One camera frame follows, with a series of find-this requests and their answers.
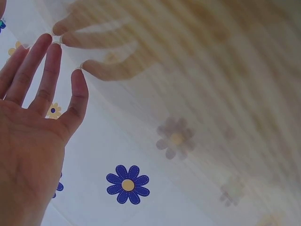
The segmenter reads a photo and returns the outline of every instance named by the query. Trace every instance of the yellow flower center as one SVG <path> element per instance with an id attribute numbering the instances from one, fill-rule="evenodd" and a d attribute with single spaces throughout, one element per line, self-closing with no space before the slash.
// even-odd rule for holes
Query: yellow flower center
<path id="1" fill-rule="evenodd" d="M 133 183 L 132 180 L 124 180 L 122 182 L 122 188 L 127 192 L 133 191 L 134 187 L 135 184 Z"/>
<path id="2" fill-rule="evenodd" d="M 170 140 L 175 145 L 180 145 L 185 141 L 185 138 L 181 133 L 174 133 L 171 135 Z"/>

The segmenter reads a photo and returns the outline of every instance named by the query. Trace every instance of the fingernail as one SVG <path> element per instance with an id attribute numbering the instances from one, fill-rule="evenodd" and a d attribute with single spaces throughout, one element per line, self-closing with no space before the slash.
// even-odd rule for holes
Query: fingernail
<path id="1" fill-rule="evenodd" d="M 64 43 L 63 43 L 63 37 L 62 37 L 62 36 L 60 37 L 60 43 L 64 44 Z"/>
<path id="2" fill-rule="evenodd" d="M 54 34 L 54 32 L 53 32 L 53 28 L 52 28 L 52 30 L 51 30 L 51 35 L 52 35 L 52 36 L 56 36 L 56 35 Z"/>
<path id="3" fill-rule="evenodd" d="M 51 37 L 53 37 L 53 34 L 52 34 L 52 33 L 50 33 L 50 32 L 47 32 L 47 33 L 45 33 L 45 34 L 49 34 Z"/>
<path id="4" fill-rule="evenodd" d="M 59 41 L 54 41 L 52 44 L 57 44 L 57 45 L 61 46 L 61 43 Z"/>

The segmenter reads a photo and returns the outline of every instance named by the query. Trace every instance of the palm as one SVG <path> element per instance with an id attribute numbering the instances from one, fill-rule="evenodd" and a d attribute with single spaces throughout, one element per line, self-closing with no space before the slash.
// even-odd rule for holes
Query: palm
<path id="1" fill-rule="evenodd" d="M 52 197 L 64 157 L 63 126 L 10 101 L 0 102 L 1 165 L 39 199 Z"/>

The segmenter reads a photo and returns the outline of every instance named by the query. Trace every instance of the finger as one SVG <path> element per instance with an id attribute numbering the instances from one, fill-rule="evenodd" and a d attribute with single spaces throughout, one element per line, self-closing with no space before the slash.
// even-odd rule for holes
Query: finger
<path id="1" fill-rule="evenodd" d="M 88 87 L 84 74 L 77 69 L 71 76 L 72 97 L 68 110 L 58 120 L 67 128 L 69 140 L 84 120 L 88 104 Z"/>
<path id="2" fill-rule="evenodd" d="M 134 38 L 124 28 L 118 28 L 108 32 L 68 32 L 60 42 L 68 47 L 94 49 L 116 48 L 128 44 Z"/>
<path id="3" fill-rule="evenodd" d="M 82 69 L 103 81 L 128 80 L 154 64 L 153 58 L 141 51 L 136 51 L 126 60 L 117 64 L 105 64 L 95 60 L 87 60 Z"/>
<path id="4" fill-rule="evenodd" d="M 57 79 L 60 73 L 62 49 L 59 44 L 52 44 L 48 51 L 45 61 L 44 73 L 33 102 L 28 109 L 36 111 L 45 117 L 53 101 Z"/>
<path id="5" fill-rule="evenodd" d="M 57 22 L 52 32 L 60 36 L 66 32 L 77 31 L 95 24 L 102 24 L 124 17 L 117 8 L 111 4 L 101 5 L 98 2 L 81 2 L 72 6 L 71 13 L 63 20 Z"/>
<path id="6" fill-rule="evenodd" d="M 43 34 L 38 38 L 37 42 L 33 45 L 31 51 L 18 69 L 10 88 L 8 89 L 5 100 L 15 102 L 20 106 L 22 105 L 31 85 L 32 78 L 51 42 L 52 37 L 49 34 Z"/>
<path id="7" fill-rule="evenodd" d="M 3 99 L 29 49 L 20 46 L 0 71 L 0 99 Z"/>

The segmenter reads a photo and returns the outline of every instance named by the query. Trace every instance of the flower print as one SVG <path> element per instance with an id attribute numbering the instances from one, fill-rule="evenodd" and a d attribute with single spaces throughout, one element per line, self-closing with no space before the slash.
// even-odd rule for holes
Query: flower print
<path id="1" fill-rule="evenodd" d="M 239 200 L 244 196 L 244 185 L 238 177 L 230 177 L 226 184 L 221 187 L 222 195 L 220 200 L 226 200 L 225 205 L 228 207 L 232 203 L 237 206 Z"/>
<path id="2" fill-rule="evenodd" d="M 60 113 L 61 111 L 61 107 L 58 106 L 58 103 L 54 103 L 51 105 L 51 107 L 49 108 L 48 112 L 47 112 L 47 116 L 50 119 L 57 119 L 58 117 L 60 117 L 62 114 Z"/>
<path id="3" fill-rule="evenodd" d="M 6 28 L 6 25 L 2 20 L 0 20 L 0 33 L 1 33 L 1 30 L 4 28 Z"/>
<path id="4" fill-rule="evenodd" d="M 193 151 L 195 143 L 191 140 L 194 136 L 193 130 L 186 128 L 187 121 L 180 118 L 168 118 L 164 125 L 157 128 L 158 134 L 162 137 L 156 146 L 159 150 L 165 150 L 167 159 L 173 159 L 178 153 L 180 159 L 186 159 L 188 152 Z"/>
<path id="5" fill-rule="evenodd" d="M 58 186 L 57 186 L 57 189 L 56 189 L 57 191 L 59 191 L 59 192 L 61 192 L 62 190 L 64 190 L 64 186 L 63 186 L 63 184 L 61 183 L 61 182 L 59 182 L 58 183 Z"/>
<path id="6" fill-rule="evenodd" d="M 120 58 L 118 57 L 118 55 L 114 52 L 109 52 L 105 55 L 104 57 L 104 63 L 105 64 L 116 64 L 120 62 Z"/>
<path id="7" fill-rule="evenodd" d="M 146 175 L 139 176 L 140 169 L 138 166 L 131 166 L 129 171 L 123 165 L 116 167 L 115 174 L 108 174 L 107 181 L 114 184 L 107 188 L 109 194 L 118 194 L 117 202 L 126 203 L 127 199 L 134 205 L 140 203 L 140 197 L 146 197 L 150 194 L 149 189 L 142 187 L 149 182 Z"/>
<path id="8" fill-rule="evenodd" d="M 16 42 L 16 45 L 15 45 L 16 48 L 10 48 L 10 49 L 8 50 L 8 54 L 9 54 L 10 56 L 12 56 L 12 55 L 15 53 L 15 51 L 17 50 L 17 48 L 19 48 L 21 45 L 22 45 L 22 44 L 21 44 L 19 41 L 17 41 L 17 42 Z"/>

